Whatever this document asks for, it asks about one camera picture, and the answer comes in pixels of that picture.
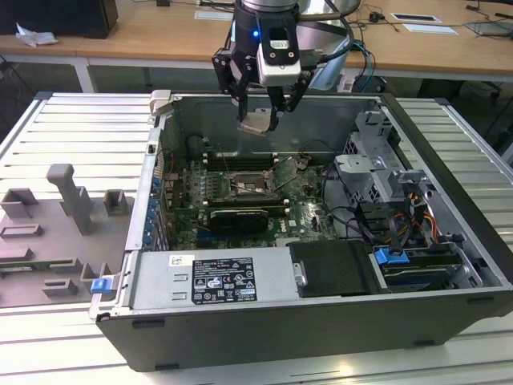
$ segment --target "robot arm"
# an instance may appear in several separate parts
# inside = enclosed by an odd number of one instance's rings
[[[336,10],[331,1],[326,1]],[[326,63],[346,53],[352,42],[335,55],[323,55],[319,51],[300,51],[297,24],[302,20],[343,19],[345,14],[301,15],[297,0],[236,0],[234,14],[235,46],[229,41],[212,57],[220,88],[230,94],[238,106],[237,119],[240,128],[262,134],[274,131],[285,111],[294,111],[308,89],[313,72],[319,64]],[[271,100],[271,116],[248,113],[248,88],[251,84],[267,88]],[[283,86],[292,86],[289,98],[285,98]]]

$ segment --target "black side panel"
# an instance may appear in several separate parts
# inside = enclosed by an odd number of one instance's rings
[[[445,295],[107,318],[96,325],[132,369],[154,371],[440,345],[510,300],[511,293]]]
[[[382,102],[388,107],[392,116],[413,144],[418,154],[431,170],[434,177],[443,186],[450,199],[465,221],[472,227],[475,235],[483,243],[488,253],[499,266],[509,282],[513,282],[513,253],[503,239],[497,234],[490,222],[467,195],[452,172],[440,159],[413,120],[402,109],[397,100],[389,94],[382,95]]]

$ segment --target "blue latch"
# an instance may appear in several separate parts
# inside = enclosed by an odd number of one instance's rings
[[[91,283],[91,294],[112,293],[112,278],[96,278]]]
[[[374,252],[374,256],[376,257],[376,260],[378,261],[379,265],[385,265],[385,264],[396,264],[396,263],[409,263],[410,259],[408,258],[408,254],[406,254],[406,251],[403,251],[400,254],[394,254],[390,252],[390,249],[388,247],[383,247],[379,249],[378,251]]]

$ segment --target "slotted aluminum plate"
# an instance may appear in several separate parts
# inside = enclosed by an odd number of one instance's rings
[[[135,197],[153,124],[150,95],[59,94],[34,101],[13,129],[0,159],[0,199],[9,188],[30,188],[38,199],[59,197],[46,181],[51,164],[70,163],[90,197],[121,188]]]

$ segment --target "floor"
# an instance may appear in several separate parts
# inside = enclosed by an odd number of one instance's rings
[[[71,66],[54,64],[18,63],[14,65],[28,86],[34,91],[79,92],[79,81]],[[172,89],[175,91],[215,91],[217,81],[213,71],[188,69],[151,69],[152,85],[144,82],[143,70],[134,67],[92,67],[92,74],[100,92],[149,92],[153,89]],[[420,79],[385,79],[386,91],[397,97],[416,97],[421,86]],[[376,79],[368,87],[373,91],[378,84]],[[480,82],[465,82],[452,105],[480,133],[486,132],[495,117],[505,108],[513,96],[513,84],[498,84],[501,89],[498,99],[492,100],[495,91],[489,85]],[[440,89],[439,95],[446,96],[446,90]],[[31,91],[10,71],[0,79],[0,139],[23,113],[31,100]],[[498,135],[513,122],[513,103],[496,122],[487,140],[495,144]]]

